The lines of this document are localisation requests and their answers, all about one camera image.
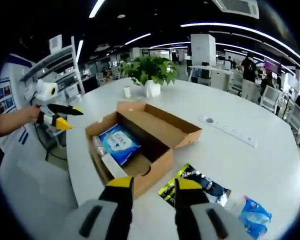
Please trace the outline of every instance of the white flower pot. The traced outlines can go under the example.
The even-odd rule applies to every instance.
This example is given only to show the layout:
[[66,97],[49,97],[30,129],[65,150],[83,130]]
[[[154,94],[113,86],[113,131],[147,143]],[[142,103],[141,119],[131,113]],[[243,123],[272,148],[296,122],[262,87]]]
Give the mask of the white flower pot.
[[144,85],[144,93],[147,98],[159,96],[161,93],[161,85],[153,80],[146,81]]

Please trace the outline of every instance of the blue plastic package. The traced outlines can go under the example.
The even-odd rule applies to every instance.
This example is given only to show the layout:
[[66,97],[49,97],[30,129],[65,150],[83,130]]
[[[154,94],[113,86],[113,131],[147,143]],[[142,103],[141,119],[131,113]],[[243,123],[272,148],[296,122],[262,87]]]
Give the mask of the blue plastic package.
[[137,151],[140,144],[121,125],[116,124],[107,131],[100,134],[105,151],[121,166],[133,153]]
[[266,224],[272,219],[271,213],[267,212],[260,204],[245,196],[245,205],[239,216],[246,232],[254,239],[267,233]]

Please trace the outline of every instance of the potted plant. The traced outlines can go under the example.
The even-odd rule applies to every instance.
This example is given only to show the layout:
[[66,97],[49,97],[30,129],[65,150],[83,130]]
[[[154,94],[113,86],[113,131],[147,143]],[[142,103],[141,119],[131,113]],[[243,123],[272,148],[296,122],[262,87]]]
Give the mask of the potted plant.
[[175,64],[159,56],[141,56],[132,62],[122,63],[122,74],[130,77],[134,84],[144,86],[145,95],[154,97],[160,94],[164,82],[175,82],[177,74]]

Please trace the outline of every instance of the open cardboard box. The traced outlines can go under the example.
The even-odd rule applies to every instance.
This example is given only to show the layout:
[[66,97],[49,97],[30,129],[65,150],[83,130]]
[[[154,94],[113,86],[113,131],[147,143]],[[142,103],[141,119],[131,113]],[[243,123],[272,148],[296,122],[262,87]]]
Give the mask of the open cardboard box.
[[121,166],[128,176],[134,177],[135,199],[172,168],[172,149],[195,142],[202,132],[201,128],[152,105],[118,102],[115,112],[85,129],[94,165],[105,184],[114,176],[98,155],[92,137],[99,136],[117,123],[124,126],[141,145],[138,152]]

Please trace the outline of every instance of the box lid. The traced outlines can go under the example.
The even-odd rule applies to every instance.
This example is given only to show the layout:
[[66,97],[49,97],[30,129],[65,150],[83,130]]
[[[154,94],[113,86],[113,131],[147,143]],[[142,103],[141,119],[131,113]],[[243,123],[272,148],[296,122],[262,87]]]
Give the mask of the box lid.
[[144,102],[118,102],[117,112],[171,149],[193,143],[202,131],[201,128]]

